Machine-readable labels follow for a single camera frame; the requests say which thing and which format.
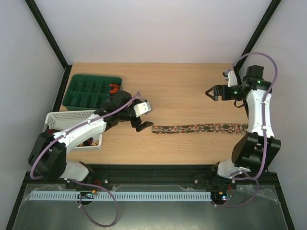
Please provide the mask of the paisley patterned necktie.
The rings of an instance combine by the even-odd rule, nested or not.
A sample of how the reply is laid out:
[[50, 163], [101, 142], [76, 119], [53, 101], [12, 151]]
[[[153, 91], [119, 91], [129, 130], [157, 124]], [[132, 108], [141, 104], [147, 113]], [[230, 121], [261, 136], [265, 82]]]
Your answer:
[[248, 124], [244, 123], [210, 123], [193, 125], [175, 125], [175, 126], [152, 126], [154, 134], [179, 134], [179, 133], [228, 133], [228, 134], [246, 134]]

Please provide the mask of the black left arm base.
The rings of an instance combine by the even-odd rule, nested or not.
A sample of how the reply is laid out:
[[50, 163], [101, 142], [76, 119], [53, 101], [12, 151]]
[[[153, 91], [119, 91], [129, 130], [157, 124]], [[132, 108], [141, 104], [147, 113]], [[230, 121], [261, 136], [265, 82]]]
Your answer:
[[[101, 186], [105, 189], [108, 189], [109, 185], [109, 174], [103, 171], [104, 167], [100, 164], [86, 164], [84, 162], [79, 161], [79, 164], [81, 164], [83, 167], [86, 167], [89, 171], [87, 176], [80, 181], [80, 183], [84, 184], [94, 184]], [[69, 182], [66, 182], [65, 188], [67, 189], [76, 189], [76, 190], [82, 190], [82, 189], [93, 189], [93, 187], [90, 186], [82, 186], [79, 184], [76, 184], [75, 182], [72, 182], [70, 179], [68, 179]]]

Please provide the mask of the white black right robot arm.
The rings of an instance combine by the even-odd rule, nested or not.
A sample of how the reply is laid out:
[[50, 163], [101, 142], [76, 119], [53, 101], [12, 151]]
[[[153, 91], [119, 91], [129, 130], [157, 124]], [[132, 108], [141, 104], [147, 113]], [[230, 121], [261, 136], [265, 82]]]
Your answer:
[[263, 71], [262, 66], [249, 66], [241, 84], [233, 71], [225, 72], [228, 83], [214, 85], [205, 93], [214, 101], [245, 101], [248, 106], [247, 133], [234, 146], [231, 158], [217, 163], [216, 172], [210, 174], [213, 187], [221, 187], [226, 179], [243, 173], [256, 172], [259, 178], [281, 148], [271, 126], [272, 83], [263, 79]]

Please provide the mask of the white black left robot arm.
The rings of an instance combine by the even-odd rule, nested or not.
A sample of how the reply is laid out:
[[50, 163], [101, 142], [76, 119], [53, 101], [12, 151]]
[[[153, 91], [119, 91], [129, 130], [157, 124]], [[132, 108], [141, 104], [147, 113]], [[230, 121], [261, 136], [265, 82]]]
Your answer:
[[42, 132], [28, 158], [33, 180], [53, 181], [59, 178], [83, 182], [91, 176], [91, 170], [82, 162], [67, 161], [67, 155], [79, 144], [95, 135], [101, 135], [119, 122], [130, 122], [137, 132], [153, 125], [142, 121], [141, 116], [153, 111], [153, 107], [140, 93], [132, 96], [118, 91], [84, 121], [64, 130]]

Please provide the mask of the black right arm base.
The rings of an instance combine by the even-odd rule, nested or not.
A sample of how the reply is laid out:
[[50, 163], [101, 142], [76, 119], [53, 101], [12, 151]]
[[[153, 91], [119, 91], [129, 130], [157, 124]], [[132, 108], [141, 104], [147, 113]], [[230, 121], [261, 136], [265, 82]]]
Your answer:
[[200, 165], [200, 170], [193, 175], [194, 188], [204, 190], [236, 189], [236, 185], [230, 179], [218, 175], [218, 164]]

